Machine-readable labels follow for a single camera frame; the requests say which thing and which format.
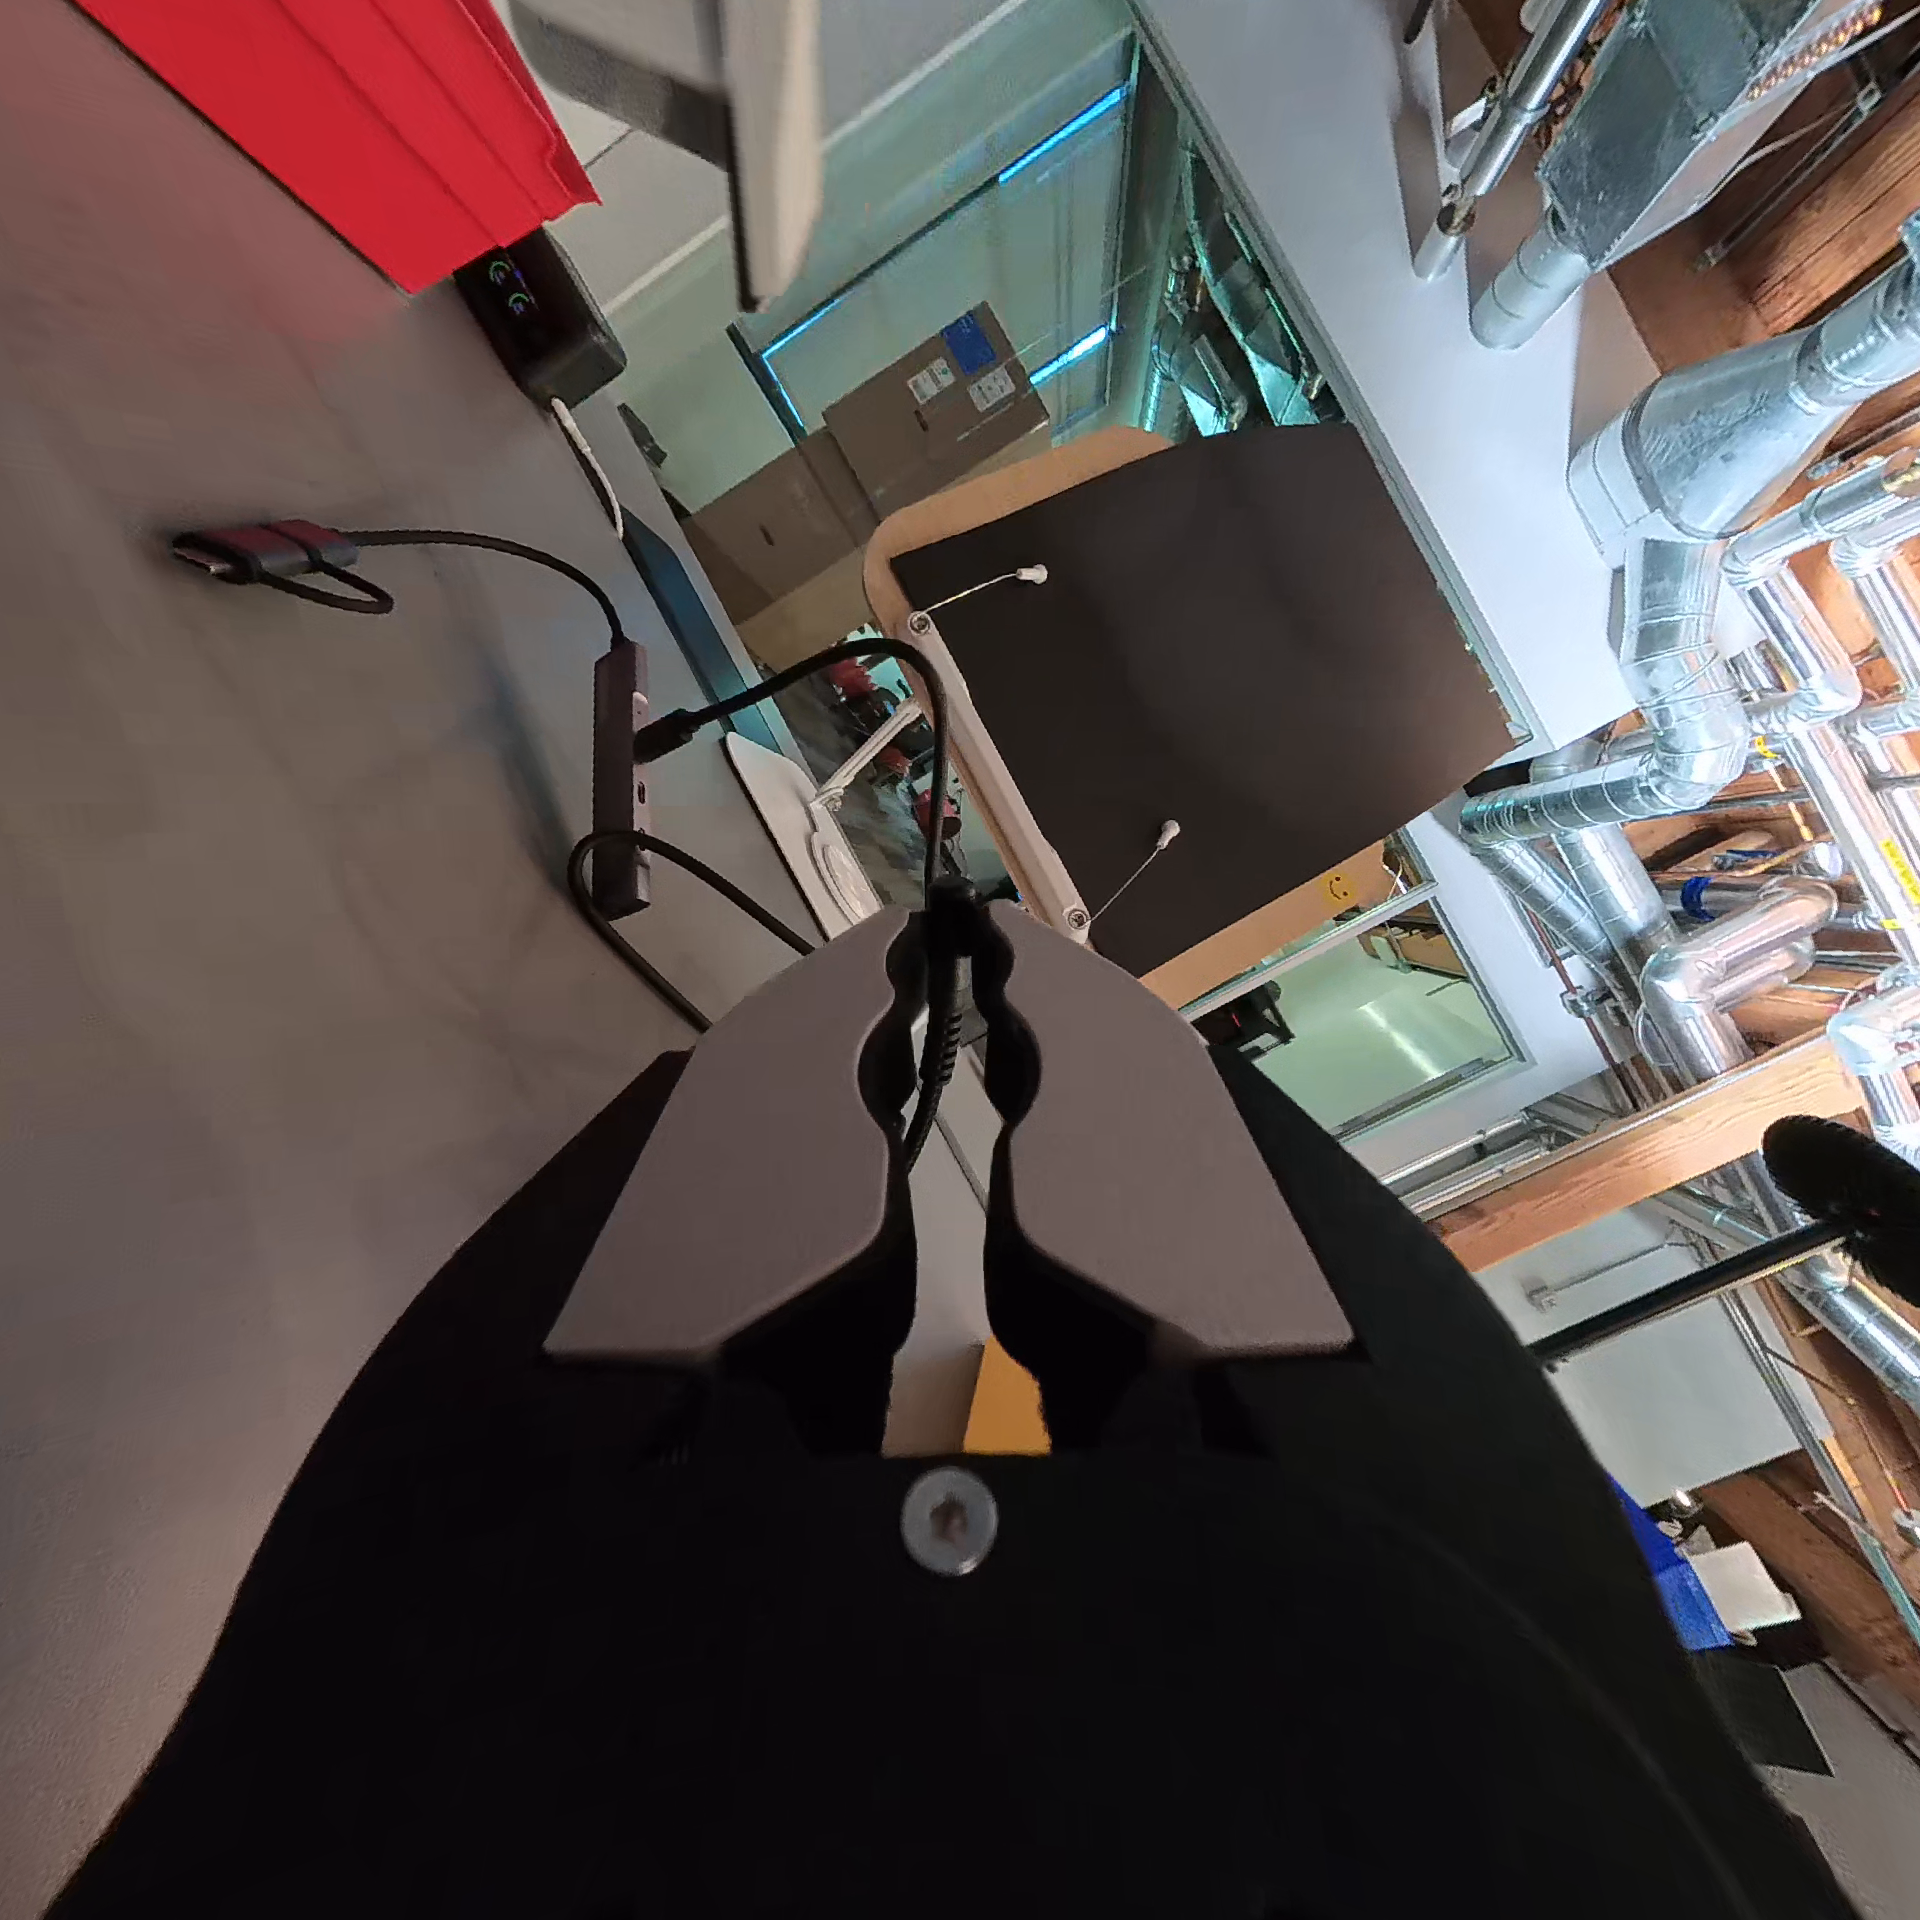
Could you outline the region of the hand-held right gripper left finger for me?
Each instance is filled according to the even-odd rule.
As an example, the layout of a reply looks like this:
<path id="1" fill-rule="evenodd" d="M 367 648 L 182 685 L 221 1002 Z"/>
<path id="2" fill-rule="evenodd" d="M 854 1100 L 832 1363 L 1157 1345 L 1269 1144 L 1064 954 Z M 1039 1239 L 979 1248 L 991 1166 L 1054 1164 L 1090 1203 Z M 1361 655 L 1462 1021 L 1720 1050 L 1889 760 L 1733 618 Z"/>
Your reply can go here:
<path id="1" fill-rule="evenodd" d="M 686 1055 L 547 1355 L 697 1363 L 865 1282 L 912 1318 L 917 1021 L 919 918 L 905 907 L 721 1015 Z"/>

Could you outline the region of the cardboard box with blue label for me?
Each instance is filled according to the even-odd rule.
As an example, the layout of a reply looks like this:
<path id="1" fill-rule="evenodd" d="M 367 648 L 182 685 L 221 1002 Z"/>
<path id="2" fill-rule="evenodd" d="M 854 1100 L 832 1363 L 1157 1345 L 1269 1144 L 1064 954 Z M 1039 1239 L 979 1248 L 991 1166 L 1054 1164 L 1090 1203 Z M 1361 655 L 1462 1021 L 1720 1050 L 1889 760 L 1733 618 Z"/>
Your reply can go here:
<path id="1" fill-rule="evenodd" d="M 823 408 L 823 430 L 876 510 L 1052 443 L 1032 385 L 991 302 L 976 302 Z"/>

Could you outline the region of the wooden board with black panel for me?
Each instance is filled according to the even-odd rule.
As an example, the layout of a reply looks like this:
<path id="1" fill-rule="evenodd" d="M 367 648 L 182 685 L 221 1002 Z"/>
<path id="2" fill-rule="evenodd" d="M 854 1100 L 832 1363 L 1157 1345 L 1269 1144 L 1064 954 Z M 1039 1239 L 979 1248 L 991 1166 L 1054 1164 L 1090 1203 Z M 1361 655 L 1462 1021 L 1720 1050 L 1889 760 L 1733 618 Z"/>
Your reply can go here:
<path id="1" fill-rule="evenodd" d="M 880 623 L 1021 564 L 1049 582 L 941 632 L 1096 954 L 1169 1006 L 1328 924 L 1325 875 L 1520 741 L 1352 424 L 1106 427 L 887 514 L 862 588 Z"/>

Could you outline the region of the black fuzzy microphone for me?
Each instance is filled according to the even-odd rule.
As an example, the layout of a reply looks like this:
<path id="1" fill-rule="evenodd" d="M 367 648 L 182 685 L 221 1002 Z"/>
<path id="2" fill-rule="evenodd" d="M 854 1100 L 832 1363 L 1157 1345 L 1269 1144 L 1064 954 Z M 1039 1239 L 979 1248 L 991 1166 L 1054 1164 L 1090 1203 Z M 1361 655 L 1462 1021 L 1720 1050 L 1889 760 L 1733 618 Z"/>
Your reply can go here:
<path id="1" fill-rule="evenodd" d="M 1762 1148 L 1779 1192 L 1843 1236 L 1853 1262 L 1916 1305 L 1916 1166 L 1837 1118 L 1784 1116 Z"/>

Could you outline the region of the blue plastic bin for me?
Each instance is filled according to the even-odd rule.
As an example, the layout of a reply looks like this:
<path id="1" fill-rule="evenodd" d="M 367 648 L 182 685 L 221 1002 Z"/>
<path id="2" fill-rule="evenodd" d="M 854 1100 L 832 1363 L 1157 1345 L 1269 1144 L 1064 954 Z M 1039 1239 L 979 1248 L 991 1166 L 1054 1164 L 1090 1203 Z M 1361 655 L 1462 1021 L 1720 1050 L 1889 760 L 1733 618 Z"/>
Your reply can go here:
<path id="1" fill-rule="evenodd" d="M 1647 1560 L 1658 1603 L 1687 1650 L 1720 1650 L 1737 1645 L 1737 1633 L 1720 1616 L 1715 1600 L 1692 1571 L 1691 1560 L 1679 1549 L 1673 1537 L 1619 1484 L 1608 1475 L 1624 1516 L 1632 1529 L 1637 1549 Z"/>

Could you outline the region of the silver ventilation ducts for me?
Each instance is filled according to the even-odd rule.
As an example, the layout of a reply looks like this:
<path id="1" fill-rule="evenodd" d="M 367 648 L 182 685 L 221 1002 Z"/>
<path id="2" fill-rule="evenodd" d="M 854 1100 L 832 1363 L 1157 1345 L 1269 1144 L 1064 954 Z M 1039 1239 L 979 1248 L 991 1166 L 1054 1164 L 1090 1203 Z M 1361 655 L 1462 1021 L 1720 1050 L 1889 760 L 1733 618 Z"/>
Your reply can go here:
<path id="1" fill-rule="evenodd" d="M 1477 205 L 1510 165 L 1563 80 L 1598 42 L 1572 111 L 1540 165 L 1543 215 L 1482 288 L 1471 326 L 1482 348 L 1520 348 L 1559 305 L 1637 241 L 1669 230 L 1671 185 L 1698 205 L 1733 176 L 1715 162 L 1724 132 L 1791 88 L 1873 2 L 1552 2 L 1485 91 L 1417 274 L 1434 277 L 1459 248 Z M 1742 777 L 1755 745 L 1814 745 L 1811 797 L 1827 808 L 1867 897 L 1901 954 L 1916 954 L 1916 880 L 1906 847 L 1839 762 L 1839 721 L 1860 683 L 1823 644 L 1811 614 L 1770 582 L 1791 551 L 1879 525 L 1879 492 L 1811 492 L 1773 537 L 1763 507 L 1862 402 L 1916 373 L 1916 215 L 1901 257 L 1823 320 L 1669 371 L 1590 434 L 1569 462 L 1569 492 L 1608 564 L 1624 573 L 1619 672 L 1647 716 L 1647 741 L 1619 760 L 1563 760 L 1547 778 L 1471 800 L 1471 852 L 1608 982 L 1631 1015 L 1647 1013 L 1664 1059 L 1706 1084 L 1735 1071 L 1728 987 L 1756 991 L 1762 960 L 1811 954 L 1819 921 L 1786 921 L 1811 893 L 1773 887 L 1735 913 L 1733 933 L 1682 940 L 1653 879 L 1625 875 L 1624 826 L 1703 808 Z"/>

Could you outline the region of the plain brown cardboard box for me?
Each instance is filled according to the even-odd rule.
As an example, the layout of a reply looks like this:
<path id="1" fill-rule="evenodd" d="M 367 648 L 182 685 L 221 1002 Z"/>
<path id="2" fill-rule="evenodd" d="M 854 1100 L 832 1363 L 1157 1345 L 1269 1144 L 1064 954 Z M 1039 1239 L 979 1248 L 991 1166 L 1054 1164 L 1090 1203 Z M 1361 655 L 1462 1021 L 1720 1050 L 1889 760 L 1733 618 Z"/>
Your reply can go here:
<path id="1" fill-rule="evenodd" d="M 868 625 L 865 542 L 880 528 L 848 453 L 809 434 L 684 520 L 684 537 L 763 668 Z"/>

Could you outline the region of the grey usb hub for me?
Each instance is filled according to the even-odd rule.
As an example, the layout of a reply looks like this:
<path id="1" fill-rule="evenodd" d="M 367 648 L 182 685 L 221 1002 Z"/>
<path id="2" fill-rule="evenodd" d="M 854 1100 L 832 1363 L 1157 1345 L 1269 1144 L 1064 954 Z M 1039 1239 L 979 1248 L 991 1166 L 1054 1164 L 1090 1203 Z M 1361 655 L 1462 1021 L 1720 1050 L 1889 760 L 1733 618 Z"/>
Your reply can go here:
<path id="1" fill-rule="evenodd" d="M 588 897 L 620 924 L 653 901 L 653 852 L 636 839 L 607 839 L 653 826 L 648 789 L 633 736 L 648 721 L 648 662 L 640 641 L 614 641 L 596 662 L 596 729 L 592 729 L 592 835 Z"/>

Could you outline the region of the red plastic bin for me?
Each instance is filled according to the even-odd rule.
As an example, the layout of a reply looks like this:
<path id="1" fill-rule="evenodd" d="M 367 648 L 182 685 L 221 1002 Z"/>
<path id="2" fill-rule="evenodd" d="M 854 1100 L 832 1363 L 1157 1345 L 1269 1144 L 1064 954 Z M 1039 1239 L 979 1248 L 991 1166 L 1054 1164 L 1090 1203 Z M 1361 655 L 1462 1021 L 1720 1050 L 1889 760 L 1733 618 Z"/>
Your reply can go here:
<path id="1" fill-rule="evenodd" d="M 599 205 L 500 2 L 79 14 L 407 294 Z"/>

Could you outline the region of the black boom pole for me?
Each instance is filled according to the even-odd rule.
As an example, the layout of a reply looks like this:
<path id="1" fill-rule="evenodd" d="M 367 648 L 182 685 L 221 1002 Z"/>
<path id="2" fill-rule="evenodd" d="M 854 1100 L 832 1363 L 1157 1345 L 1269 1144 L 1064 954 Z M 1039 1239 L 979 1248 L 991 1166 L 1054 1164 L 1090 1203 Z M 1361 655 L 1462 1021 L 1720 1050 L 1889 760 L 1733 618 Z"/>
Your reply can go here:
<path id="1" fill-rule="evenodd" d="M 1848 1234 L 1823 1221 L 1795 1226 L 1786 1236 L 1748 1245 L 1706 1267 L 1698 1267 L 1687 1276 L 1647 1289 L 1637 1300 L 1547 1333 L 1543 1337 L 1527 1340 L 1527 1355 L 1538 1357 L 1543 1367 L 1567 1363 L 1575 1355 L 1593 1351 L 1598 1345 L 1614 1340 L 1625 1333 L 1658 1324 L 1669 1317 L 1692 1311 L 1698 1303 L 1711 1303 L 1745 1283 L 1762 1283 L 1768 1276 L 1778 1276 L 1779 1270 L 1839 1251 L 1848 1242 Z"/>

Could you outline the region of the dark phone on table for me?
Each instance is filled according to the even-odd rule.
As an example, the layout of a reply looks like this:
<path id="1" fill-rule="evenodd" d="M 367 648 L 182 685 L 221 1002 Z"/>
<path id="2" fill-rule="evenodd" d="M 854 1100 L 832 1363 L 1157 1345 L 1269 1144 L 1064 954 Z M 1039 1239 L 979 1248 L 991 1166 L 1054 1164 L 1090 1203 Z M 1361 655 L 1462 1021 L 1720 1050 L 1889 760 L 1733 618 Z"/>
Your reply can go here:
<path id="1" fill-rule="evenodd" d="M 684 551 L 684 542 L 648 525 L 640 507 L 620 503 L 624 550 L 654 601 L 669 634 L 675 638 L 694 685 L 707 700 L 744 692 L 763 681 L 747 655 L 733 615 L 721 611 L 707 573 Z"/>

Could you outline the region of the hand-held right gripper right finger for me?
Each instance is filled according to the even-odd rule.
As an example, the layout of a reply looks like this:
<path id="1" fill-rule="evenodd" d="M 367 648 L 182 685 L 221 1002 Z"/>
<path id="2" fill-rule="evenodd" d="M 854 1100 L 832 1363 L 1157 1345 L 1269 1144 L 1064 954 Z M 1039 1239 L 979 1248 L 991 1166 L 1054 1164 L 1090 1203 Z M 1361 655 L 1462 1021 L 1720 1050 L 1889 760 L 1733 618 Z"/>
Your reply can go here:
<path id="1" fill-rule="evenodd" d="M 989 907 L 989 1093 L 1027 1248 L 1192 1357 L 1352 1345 L 1189 1018 L 1006 901 Z"/>

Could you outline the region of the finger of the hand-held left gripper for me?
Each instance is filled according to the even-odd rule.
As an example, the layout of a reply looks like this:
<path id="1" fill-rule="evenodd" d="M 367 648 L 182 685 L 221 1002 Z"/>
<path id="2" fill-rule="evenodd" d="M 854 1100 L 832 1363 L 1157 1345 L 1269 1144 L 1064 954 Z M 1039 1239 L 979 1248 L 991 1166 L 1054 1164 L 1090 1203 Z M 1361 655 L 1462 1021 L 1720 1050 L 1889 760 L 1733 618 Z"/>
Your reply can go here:
<path id="1" fill-rule="evenodd" d="M 821 2 L 720 2 L 742 309 L 800 277 L 823 205 Z"/>

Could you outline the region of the black charger cube with display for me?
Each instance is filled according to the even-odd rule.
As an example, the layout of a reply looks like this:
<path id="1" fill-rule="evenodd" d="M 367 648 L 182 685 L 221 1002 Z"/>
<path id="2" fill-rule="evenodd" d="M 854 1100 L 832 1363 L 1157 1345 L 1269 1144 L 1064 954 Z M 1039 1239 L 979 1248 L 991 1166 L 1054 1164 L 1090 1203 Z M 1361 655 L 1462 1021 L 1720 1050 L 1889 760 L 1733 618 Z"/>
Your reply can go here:
<path id="1" fill-rule="evenodd" d="M 551 225 L 477 256 L 451 280 L 535 406 L 572 408 L 626 373 L 607 313 Z"/>

